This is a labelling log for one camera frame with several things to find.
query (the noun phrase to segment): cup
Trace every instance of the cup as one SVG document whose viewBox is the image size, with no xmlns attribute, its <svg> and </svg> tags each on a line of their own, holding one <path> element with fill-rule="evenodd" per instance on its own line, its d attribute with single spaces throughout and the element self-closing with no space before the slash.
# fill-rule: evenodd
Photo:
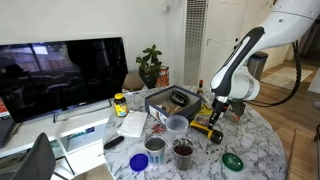
<svg viewBox="0 0 320 180">
<path fill-rule="evenodd" d="M 166 139 L 162 135 L 148 135 L 144 140 L 144 146 L 147 150 L 147 156 L 150 164 L 161 165 L 164 162 Z"/>
<path fill-rule="evenodd" d="M 174 164 L 181 171 L 188 170 L 191 157 L 194 152 L 193 143 L 190 139 L 181 138 L 173 142 Z"/>
<path fill-rule="evenodd" d="M 172 146 L 174 140 L 186 137 L 189 121 L 180 115 L 169 116 L 166 121 L 168 144 Z"/>
</svg>

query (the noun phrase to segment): tv screen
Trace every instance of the tv screen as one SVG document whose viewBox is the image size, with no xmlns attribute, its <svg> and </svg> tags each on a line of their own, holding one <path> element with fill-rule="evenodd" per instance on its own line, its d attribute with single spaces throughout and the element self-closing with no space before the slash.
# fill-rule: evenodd
<svg viewBox="0 0 320 180">
<path fill-rule="evenodd" d="M 0 96 L 17 123 L 112 98 L 127 73 L 121 38 L 0 46 Z"/>
</svg>

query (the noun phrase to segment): white tv stand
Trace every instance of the white tv stand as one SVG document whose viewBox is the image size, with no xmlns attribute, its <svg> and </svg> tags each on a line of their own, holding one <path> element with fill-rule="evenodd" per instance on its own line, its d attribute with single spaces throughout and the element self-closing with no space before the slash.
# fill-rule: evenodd
<svg viewBox="0 0 320 180">
<path fill-rule="evenodd" d="M 97 106 L 99 109 L 99 104 L 88 105 L 86 109 Z M 76 111 L 78 114 L 83 113 L 81 109 L 75 109 L 72 113 L 74 114 Z M 53 115 L 24 122 L 17 134 L 0 149 L 0 158 L 31 148 L 38 135 L 44 132 L 50 141 L 57 141 L 59 145 L 59 147 L 53 148 L 57 159 L 55 172 L 72 179 L 78 174 L 105 163 L 103 134 L 105 124 L 112 114 L 114 114 L 113 103 L 109 108 L 85 112 L 83 115 L 57 123 L 53 123 Z M 91 127 L 95 128 L 94 132 L 68 139 L 69 135 Z M 13 170 L 16 167 L 17 165 L 12 165 L 0 169 L 0 173 Z"/>
</svg>

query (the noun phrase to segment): jar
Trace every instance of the jar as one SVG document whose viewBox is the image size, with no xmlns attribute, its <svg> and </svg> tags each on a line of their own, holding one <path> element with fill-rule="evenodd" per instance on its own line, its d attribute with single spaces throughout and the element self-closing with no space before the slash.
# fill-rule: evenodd
<svg viewBox="0 0 320 180">
<path fill-rule="evenodd" d="M 117 93 L 116 95 L 114 95 L 114 108 L 116 110 L 117 116 L 119 117 L 124 117 L 129 113 L 127 100 L 122 93 Z"/>
</svg>

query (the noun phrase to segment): bottle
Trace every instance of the bottle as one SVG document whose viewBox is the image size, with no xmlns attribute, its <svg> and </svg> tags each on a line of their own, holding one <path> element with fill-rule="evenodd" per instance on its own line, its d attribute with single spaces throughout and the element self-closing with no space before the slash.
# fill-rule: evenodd
<svg viewBox="0 0 320 180">
<path fill-rule="evenodd" d="M 202 85 L 203 85 L 203 80 L 200 79 L 200 81 L 199 81 L 199 87 L 198 87 L 198 89 L 197 89 L 197 94 L 199 94 L 199 95 L 202 95 L 202 94 L 203 94 Z"/>
<path fill-rule="evenodd" d="M 129 113 L 127 100 L 122 93 L 117 93 L 114 95 L 114 108 L 117 116 L 119 117 L 125 117 Z"/>
</svg>

